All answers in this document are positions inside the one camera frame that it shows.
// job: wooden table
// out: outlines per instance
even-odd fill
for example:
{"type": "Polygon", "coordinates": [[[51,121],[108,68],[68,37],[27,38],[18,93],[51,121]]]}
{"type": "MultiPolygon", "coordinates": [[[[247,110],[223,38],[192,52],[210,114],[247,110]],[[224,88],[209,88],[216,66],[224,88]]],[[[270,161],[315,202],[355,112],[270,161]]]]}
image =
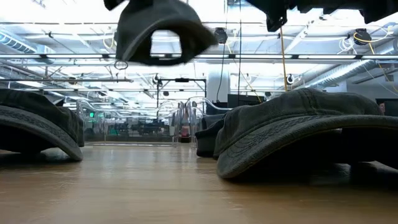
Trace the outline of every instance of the wooden table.
{"type": "Polygon", "coordinates": [[[80,163],[57,149],[36,158],[1,153],[1,223],[398,222],[398,173],[377,164],[328,167],[303,181],[238,183],[219,179],[216,161],[188,147],[83,153],[80,163]]]}

